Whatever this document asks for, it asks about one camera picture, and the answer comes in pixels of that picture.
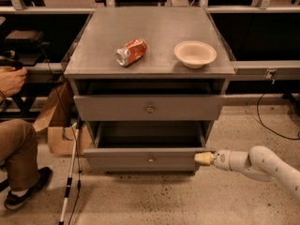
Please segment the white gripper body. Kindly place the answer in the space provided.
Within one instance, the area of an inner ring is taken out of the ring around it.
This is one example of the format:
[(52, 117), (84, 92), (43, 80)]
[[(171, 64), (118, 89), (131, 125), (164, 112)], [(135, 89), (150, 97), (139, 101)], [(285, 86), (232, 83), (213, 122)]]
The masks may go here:
[(231, 151), (230, 150), (218, 150), (214, 153), (213, 164), (218, 169), (229, 171), (230, 166)]

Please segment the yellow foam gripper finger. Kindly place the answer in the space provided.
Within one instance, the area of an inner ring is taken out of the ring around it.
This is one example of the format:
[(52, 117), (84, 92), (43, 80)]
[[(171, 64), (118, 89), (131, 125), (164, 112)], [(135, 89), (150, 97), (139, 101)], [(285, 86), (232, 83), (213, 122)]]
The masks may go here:
[(211, 165), (215, 160), (215, 156), (211, 152), (202, 152), (197, 153), (194, 160), (202, 165)]

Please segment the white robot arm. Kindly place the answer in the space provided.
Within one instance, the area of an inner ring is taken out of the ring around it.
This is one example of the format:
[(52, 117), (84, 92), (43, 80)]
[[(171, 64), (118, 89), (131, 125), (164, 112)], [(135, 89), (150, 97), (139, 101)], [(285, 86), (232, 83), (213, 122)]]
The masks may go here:
[(248, 152), (217, 150), (197, 153), (194, 160), (202, 165), (241, 173), (247, 178), (269, 182), (277, 179), (297, 200), (300, 200), (300, 172), (265, 146), (254, 146)]

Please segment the person hand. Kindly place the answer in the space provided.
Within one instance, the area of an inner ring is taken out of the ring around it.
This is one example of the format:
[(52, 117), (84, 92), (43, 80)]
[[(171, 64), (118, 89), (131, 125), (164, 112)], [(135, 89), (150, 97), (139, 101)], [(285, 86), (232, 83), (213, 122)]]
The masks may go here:
[(19, 93), (24, 85), (27, 70), (14, 67), (0, 68), (0, 96), (2, 99), (9, 98)]

